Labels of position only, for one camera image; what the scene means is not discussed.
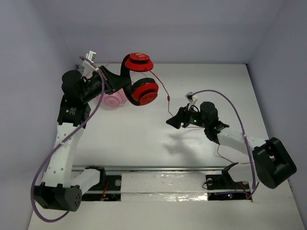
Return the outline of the red black headphones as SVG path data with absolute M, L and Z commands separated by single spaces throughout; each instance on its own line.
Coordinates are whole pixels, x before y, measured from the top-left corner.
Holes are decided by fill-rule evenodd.
M 159 86 L 152 78 L 142 78 L 132 83 L 130 72 L 148 72 L 154 68 L 150 57 L 144 53 L 130 53 L 121 63 L 120 76 L 128 80 L 123 91 L 128 101 L 135 106 L 143 106 L 154 101 L 158 96 Z

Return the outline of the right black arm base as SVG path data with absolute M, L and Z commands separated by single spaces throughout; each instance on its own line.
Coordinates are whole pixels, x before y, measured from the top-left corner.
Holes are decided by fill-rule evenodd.
M 209 201 L 251 200 L 249 185 L 234 182 L 228 172 L 235 165 L 237 163 L 231 163 L 220 174 L 206 175 L 202 187 L 208 192 Z

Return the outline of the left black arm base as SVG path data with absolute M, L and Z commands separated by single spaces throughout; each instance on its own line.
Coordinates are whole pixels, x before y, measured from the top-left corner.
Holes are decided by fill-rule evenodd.
M 88 166 L 86 169 L 99 171 L 100 179 L 82 196 L 82 201 L 121 201 L 121 174 L 107 174 L 104 167 L 98 166 Z

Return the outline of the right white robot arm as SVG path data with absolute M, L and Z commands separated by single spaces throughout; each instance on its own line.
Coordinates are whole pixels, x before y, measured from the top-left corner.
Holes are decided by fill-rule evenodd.
M 219 120 L 218 111 L 211 102 L 201 103 L 198 110 L 193 108 L 189 104 L 179 108 L 177 114 L 166 120 L 166 123 L 176 129 L 189 125 L 202 127 L 210 141 L 246 155 L 251 153 L 258 179 L 270 189 L 276 188 L 297 172 L 295 163 L 279 139 L 253 138 L 232 130 Z

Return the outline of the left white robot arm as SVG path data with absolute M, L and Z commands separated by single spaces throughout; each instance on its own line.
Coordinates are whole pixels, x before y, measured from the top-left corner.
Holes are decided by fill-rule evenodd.
M 40 166 L 31 185 L 31 203 L 44 209 L 76 211 L 82 196 L 90 188 L 101 189 L 106 185 L 105 170 L 87 167 L 72 179 L 71 171 L 79 140 L 86 124 L 93 117 L 89 102 L 104 93 L 111 94 L 131 83 L 129 74 L 114 74 L 105 66 L 95 68 L 91 78 L 77 70 L 62 76 L 64 93 L 57 119 L 55 147 Z

